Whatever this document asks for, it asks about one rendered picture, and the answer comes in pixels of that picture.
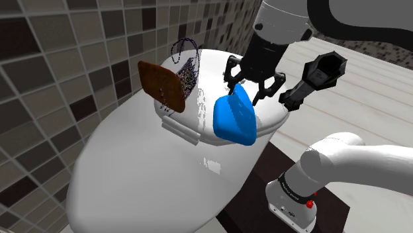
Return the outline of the black hexagonal flashlight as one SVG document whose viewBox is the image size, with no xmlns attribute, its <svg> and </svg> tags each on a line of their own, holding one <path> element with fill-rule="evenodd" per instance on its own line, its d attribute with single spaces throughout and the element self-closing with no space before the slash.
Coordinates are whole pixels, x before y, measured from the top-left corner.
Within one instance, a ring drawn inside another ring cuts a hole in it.
<svg viewBox="0 0 413 233">
<path fill-rule="evenodd" d="M 337 52 L 316 57 L 304 65 L 302 79 L 292 88 L 280 94 L 279 102 L 289 112 L 296 111 L 313 91 L 335 87 L 338 78 L 345 74 L 347 59 Z"/>
</svg>

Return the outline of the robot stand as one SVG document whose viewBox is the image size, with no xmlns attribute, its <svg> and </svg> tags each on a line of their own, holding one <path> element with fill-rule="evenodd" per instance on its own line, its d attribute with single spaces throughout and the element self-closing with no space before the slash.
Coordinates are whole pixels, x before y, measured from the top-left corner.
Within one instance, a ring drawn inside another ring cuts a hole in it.
<svg viewBox="0 0 413 233">
<path fill-rule="evenodd" d="M 227 233 L 296 233 L 268 208 L 265 186 L 294 161 L 268 143 L 238 194 L 216 217 Z M 316 226 L 311 233 L 344 233 L 350 207 L 327 188 L 317 192 Z"/>
</svg>

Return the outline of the white toilet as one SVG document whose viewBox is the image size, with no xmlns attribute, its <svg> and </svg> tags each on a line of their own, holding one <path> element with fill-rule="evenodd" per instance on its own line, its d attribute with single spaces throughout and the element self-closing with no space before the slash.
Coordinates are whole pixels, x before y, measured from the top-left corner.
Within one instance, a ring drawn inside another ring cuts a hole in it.
<svg viewBox="0 0 413 233">
<path fill-rule="evenodd" d="M 257 139 L 243 146 L 217 138 L 215 101 L 228 93 L 220 50 L 187 50 L 198 82 L 182 113 L 166 111 L 139 91 L 110 113 L 77 158 L 66 199 L 74 233 L 195 233 L 239 192 L 274 132 L 287 120 L 278 97 L 255 106 Z"/>
</svg>

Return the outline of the blue rounded soap bar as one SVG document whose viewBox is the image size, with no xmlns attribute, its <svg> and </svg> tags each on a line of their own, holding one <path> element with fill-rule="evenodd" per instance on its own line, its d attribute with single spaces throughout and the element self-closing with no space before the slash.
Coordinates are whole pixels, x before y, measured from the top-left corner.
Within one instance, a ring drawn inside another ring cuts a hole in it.
<svg viewBox="0 0 413 233">
<path fill-rule="evenodd" d="M 251 146 L 257 138 L 255 111 L 245 89 L 236 84 L 231 95 L 218 98 L 213 110 L 215 136 Z"/>
</svg>

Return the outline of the brown flat oval pad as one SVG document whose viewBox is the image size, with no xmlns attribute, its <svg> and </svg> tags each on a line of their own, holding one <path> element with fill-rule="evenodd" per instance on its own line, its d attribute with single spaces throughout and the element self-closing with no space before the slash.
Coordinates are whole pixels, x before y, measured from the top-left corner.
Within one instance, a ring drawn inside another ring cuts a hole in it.
<svg viewBox="0 0 413 233">
<path fill-rule="evenodd" d="M 169 109 L 182 113 L 185 100 L 181 81 L 171 70 L 145 61 L 137 63 L 143 90 Z"/>
</svg>

